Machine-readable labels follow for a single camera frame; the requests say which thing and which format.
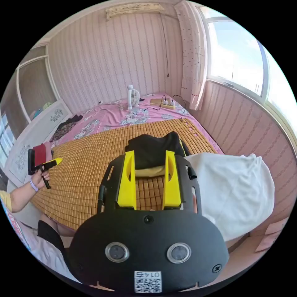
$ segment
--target yellow bracket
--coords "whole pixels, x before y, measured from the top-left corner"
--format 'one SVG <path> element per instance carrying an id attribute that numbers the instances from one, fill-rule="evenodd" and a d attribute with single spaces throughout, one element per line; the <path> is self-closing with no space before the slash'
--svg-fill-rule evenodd
<path id="1" fill-rule="evenodd" d="M 179 208 L 180 205 L 181 198 L 179 192 L 179 178 L 176 168 L 174 152 L 166 151 L 162 209 L 164 210 L 165 207 Z"/>
<path id="2" fill-rule="evenodd" d="M 52 161 L 56 161 L 57 165 L 59 165 L 63 161 L 63 159 L 62 158 L 52 159 L 52 160 L 50 160 L 48 162 L 43 163 L 43 165 L 46 164 L 46 163 L 52 162 Z"/>
<path id="3" fill-rule="evenodd" d="M 124 167 L 117 202 L 120 207 L 133 207 L 134 210 L 136 210 L 134 151 L 125 153 Z"/>

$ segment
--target pink bed sheet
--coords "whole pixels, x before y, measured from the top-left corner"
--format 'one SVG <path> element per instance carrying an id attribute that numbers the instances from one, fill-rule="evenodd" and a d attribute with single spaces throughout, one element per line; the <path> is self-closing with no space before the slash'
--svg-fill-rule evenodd
<path id="1" fill-rule="evenodd" d="M 176 108 L 174 110 L 162 107 L 160 110 L 152 108 L 145 110 L 147 107 L 159 109 L 159 106 L 149 105 L 150 100 L 152 98 L 162 98 L 163 95 L 165 95 L 166 98 L 170 98 L 170 101 L 172 100 L 172 98 L 165 93 L 150 94 L 150 96 L 143 97 L 145 100 L 139 102 L 139 107 L 133 107 L 132 110 L 127 110 L 126 100 L 119 100 L 113 104 L 100 104 L 90 110 L 82 112 L 79 115 L 83 115 L 83 118 L 71 129 L 70 132 L 59 140 L 53 141 L 52 147 L 110 129 L 180 118 L 181 114 L 184 112 L 184 108 L 176 101 Z M 219 154 L 223 154 L 217 143 L 188 111 L 185 110 L 182 117 L 191 120 L 191 122 L 206 137 L 208 142 L 212 144 L 214 149 Z"/>

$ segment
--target shirt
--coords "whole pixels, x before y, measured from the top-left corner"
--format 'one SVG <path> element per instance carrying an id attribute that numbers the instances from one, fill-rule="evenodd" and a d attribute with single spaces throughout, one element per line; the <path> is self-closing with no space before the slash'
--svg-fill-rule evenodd
<path id="1" fill-rule="evenodd" d="M 17 221 L 11 214 L 10 194 L 5 191 L 0 191 L 0 198 L 7 219 L 21 242 L 31 252 L 31 254 L 54 271 L 79 282 L 70 273 L 60 250 L 50 242 L 34 234 L 32 229 Z"/>

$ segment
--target qr code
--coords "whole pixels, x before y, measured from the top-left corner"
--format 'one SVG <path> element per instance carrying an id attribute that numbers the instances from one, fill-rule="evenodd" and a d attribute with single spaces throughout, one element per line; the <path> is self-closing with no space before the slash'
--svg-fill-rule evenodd
<path id="1" fill-rule="evenodd" d="M 136 293 L 162 292 L 162 278 L 160 271 L 135 271 L 134 281 Z"/>

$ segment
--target bracelet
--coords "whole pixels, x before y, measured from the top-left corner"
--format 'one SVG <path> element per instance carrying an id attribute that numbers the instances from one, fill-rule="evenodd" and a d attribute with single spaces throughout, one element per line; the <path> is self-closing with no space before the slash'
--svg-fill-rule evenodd
<path id="1" fill-rule="evenodd" d="M 35 192 L 37 192 L 39 189 L 34 185 L 34 183 L 32 182 L 32 180 L 30 180 L 30 185 L 32 186 L 32 188 L 35 190 Z"/>

